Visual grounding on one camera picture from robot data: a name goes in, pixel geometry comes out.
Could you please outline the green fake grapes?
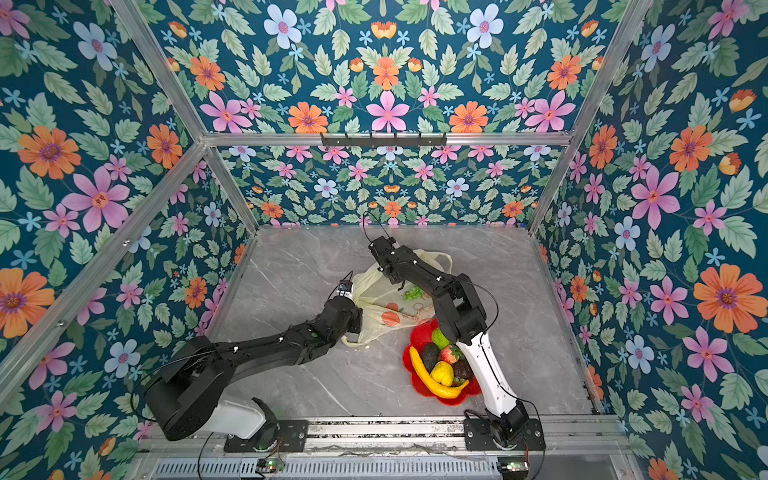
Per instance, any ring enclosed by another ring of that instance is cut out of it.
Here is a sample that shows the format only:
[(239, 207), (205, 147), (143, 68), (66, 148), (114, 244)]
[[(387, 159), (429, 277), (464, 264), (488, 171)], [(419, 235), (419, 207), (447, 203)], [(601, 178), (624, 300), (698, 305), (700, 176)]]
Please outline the green fake grapes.
[(413, 286), (404, 293), (403, 298), (407, 302), (416, 302), (420, 300), (423, 296), (424, 296), (423, 290), (417, 286)]

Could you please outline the yellow plastic fruit-print bag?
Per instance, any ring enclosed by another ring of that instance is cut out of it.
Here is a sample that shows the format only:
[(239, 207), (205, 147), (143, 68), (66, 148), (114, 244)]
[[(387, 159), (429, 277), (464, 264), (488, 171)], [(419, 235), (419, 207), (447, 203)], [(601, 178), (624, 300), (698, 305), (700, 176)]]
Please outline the yellow plastic fruit-print bag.
[(404, 300), (404, 293), (416, 286), (411, 282), (391, 284), (372, 266), (353, 277), (353, 300), (362, 309), (362, 331), (357, 342), (342, 338), (353, 348), (364, 347), (379, 337), (403, 328), (413, 328), (432, 320), (435, 314), (433, 301), (424, 291), (416, 302)]

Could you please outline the red flower-shaped plate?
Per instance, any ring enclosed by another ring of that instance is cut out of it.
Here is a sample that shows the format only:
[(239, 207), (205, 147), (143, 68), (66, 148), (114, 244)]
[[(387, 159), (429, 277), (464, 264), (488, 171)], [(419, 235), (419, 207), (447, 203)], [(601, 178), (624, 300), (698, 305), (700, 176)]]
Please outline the red flower-shaped plate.
[(470, 379), (468, 385), (460, 392), (456, 398), (442, 398), (435, 395), (428, 389), (428, 387), (417, 374), (411, 361), (410, 348), (413, 347), (419, 354), (421, 354), (426, 346), (433, 344), (432, 333), (437, 329), (438, 323), (436, 319), (414, 327), (410, 333), (409, 344), (402, 353), (402, 364), (405, 370), (410, 374), (412, 388), (419, 395), (426, 398), (432, 398), (435, 401), (449, 407), (457, 407), (464, 404), (468, 398), (477, 397), (482, 393), (478, 381), (475, 378)]

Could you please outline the dark fake avocado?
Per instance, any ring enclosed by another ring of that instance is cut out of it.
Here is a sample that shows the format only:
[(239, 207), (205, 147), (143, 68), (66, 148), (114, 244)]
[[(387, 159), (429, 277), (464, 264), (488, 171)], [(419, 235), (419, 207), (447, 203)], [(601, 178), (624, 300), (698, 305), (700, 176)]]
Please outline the dark fake avocado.
[(432, 342), (427, 343), (421, 350), (420, 358), (428, 373), (432, 372), (440, 360), (440, 352), (441, 349)]

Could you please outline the red fake strawberry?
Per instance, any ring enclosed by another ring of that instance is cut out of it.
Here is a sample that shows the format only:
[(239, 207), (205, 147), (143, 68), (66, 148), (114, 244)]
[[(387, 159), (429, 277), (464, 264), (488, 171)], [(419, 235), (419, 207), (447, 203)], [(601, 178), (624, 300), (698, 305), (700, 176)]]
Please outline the red fake strawberry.
[(463, 359), (464, 355), (456, 345), (447, 345), (439, 354), (439, 360), (450, 365), (454, 365)]

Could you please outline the yellow fake lemon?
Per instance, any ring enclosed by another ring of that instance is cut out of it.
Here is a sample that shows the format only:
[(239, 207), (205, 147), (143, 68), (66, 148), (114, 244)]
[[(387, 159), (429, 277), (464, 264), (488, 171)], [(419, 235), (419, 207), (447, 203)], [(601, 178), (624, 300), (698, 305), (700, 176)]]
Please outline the yellow fake lemon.
[(439, 361), (431, 370), (430, 377), (442, 386), (452, 387), (454, 384), (453, 367), (448, 362)]

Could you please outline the brown fake mangosteen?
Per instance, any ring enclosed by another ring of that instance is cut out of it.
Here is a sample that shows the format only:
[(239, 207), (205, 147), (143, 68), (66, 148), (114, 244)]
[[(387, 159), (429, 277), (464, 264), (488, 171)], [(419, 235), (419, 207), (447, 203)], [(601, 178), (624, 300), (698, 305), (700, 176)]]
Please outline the brown fake mangosteen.
[(453, 384), (460, 385), (465, 381), (471, 381), (474, 378), (473, 371), (466, 359), (457, 361), (452, 365)]

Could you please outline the yellow fake banana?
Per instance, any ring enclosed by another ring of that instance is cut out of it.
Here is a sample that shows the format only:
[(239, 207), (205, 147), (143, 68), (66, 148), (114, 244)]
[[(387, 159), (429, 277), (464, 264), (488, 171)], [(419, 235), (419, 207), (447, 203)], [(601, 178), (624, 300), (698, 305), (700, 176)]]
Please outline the yellow fake banana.
[(458, 386), (445, 386), (442, 383), (436, 381), (426, 370), (418, 351), (413, 346), (409, 347), (408, 353), (412, 367), (417, 377), (422, 381), (425, 387), (438, 398), (450, 400), (456, 399), (470, 384), (469, 381), (464, 381)]

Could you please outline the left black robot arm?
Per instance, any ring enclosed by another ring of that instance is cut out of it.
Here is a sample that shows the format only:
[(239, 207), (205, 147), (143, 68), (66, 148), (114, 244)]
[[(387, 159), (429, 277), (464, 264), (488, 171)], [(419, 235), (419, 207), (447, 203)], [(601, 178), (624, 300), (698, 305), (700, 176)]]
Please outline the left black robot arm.
[(152, 375), (142, 397), (169, 441), (202, 431), (269, 449), (278, 437), (275, 415), (258, 398), (248, 403), (227, 400), (225, 390), (256, 374), (312, 362), (361, 327), (362, 309), (353, 301), (353, 282), (344, 278), (316, 317), (281, 333), (234, 342), (194, 338)]

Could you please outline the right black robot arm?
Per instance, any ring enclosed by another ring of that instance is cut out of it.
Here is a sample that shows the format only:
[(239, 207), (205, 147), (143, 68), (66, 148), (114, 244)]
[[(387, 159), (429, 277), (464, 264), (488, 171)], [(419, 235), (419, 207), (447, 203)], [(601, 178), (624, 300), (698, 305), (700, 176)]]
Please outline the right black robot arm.
[(494, 442), (503, 449), (515, 446), (523, 438), (529, 415), (493, 353), (476, 285), (464, 274), (431, 266), (392, 237), (371, 240), (368, 248), (391, 283), (411, 283), (432, 299), (438, 327), (463, 352), (479, 383)]

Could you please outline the white vent grille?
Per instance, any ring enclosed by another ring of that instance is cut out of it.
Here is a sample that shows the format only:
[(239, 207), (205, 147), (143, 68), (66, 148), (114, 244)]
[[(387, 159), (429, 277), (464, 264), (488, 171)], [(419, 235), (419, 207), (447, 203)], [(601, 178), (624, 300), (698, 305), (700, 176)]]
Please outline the white vent grille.
[(152, 479), (499, 479), (493, 460), (451, 457), (293, 458), (263, 466), (255, 458), (162, 460)]

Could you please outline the black hook rail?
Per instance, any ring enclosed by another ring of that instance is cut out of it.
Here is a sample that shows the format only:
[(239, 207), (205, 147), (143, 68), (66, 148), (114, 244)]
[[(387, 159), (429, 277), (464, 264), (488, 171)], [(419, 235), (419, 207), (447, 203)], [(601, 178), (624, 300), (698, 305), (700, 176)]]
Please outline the black hook rail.
[(324, 147), (360, 147), (364, 149), (378, 147), (443, 147), (448, 145), (446, 134), (392, 133), (392, 134), (321, 134)]

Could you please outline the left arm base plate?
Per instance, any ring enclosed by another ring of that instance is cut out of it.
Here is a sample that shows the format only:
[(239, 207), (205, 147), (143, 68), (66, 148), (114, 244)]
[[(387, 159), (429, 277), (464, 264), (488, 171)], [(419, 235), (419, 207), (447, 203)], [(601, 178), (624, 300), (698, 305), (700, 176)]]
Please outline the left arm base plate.
[(308, 439), (307, 420), (268, 421), (249, 439), (226, 440), (226, 453), (300, 453)]

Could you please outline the aluminium mounting rail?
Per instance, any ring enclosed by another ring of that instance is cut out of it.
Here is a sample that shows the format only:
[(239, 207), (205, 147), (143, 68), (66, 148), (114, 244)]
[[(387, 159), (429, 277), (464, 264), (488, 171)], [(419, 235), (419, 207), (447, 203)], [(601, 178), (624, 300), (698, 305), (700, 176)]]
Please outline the aluminium mounting rail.
[(301, 460), (340, 463), (346, 459), (446, 458), (457, 462), (527, 462), (533, 466), (561, 457), (608, 458), (617, 470), (637, 461), (630, 441), (612, 415), (544, 415), (525, 427), (510, 447), (498, 446), (490, 428), (476, 418), (458, 416), (315, 417), (282, 423), (277, 438), (260, 450), (245, 440), (197, 433), (169, 442), (153, 433), (142, 440), (132, 462), (146, 476), (162, 463), (184, 474), (253, 468), (259, 461)]

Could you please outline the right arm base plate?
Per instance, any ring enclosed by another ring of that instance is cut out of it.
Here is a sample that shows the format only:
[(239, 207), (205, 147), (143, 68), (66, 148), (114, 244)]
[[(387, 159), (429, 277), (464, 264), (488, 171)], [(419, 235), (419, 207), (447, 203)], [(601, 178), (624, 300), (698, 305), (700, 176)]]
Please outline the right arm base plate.
[(541, 422), (513, 412), (497, 418), (474, 410), (464, 411), (465, 448), (468, 451), (544, 452), (546, 441)]

